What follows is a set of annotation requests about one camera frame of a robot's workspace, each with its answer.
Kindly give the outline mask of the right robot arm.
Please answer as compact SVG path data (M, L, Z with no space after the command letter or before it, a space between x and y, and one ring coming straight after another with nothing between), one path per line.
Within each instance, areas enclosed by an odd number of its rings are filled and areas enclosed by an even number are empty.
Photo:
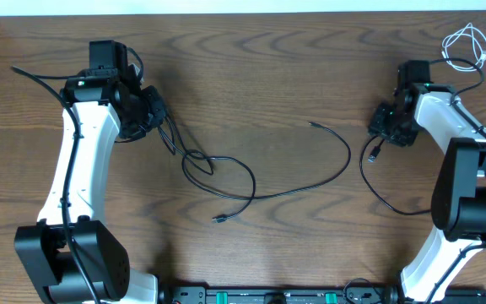
M430 134L444 159L428 214L432 230L416 258L381 292L383 303L486 303L486 291L449 285L486 250L486 127L462 104L459 90L432 81L431 61L399 65L393 103L381 103L371 139L398 147Z

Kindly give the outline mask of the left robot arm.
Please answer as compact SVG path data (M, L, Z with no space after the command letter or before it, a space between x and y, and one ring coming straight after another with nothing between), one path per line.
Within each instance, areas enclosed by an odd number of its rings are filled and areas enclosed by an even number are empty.
M14 249L44 303L156 303L159 281L132 268L105 225L114 144L144 138L167 118L163 98L143 87L132 48L92 41L89 67L51 92L62 105L63 136L51 190L34 225L16 230Z

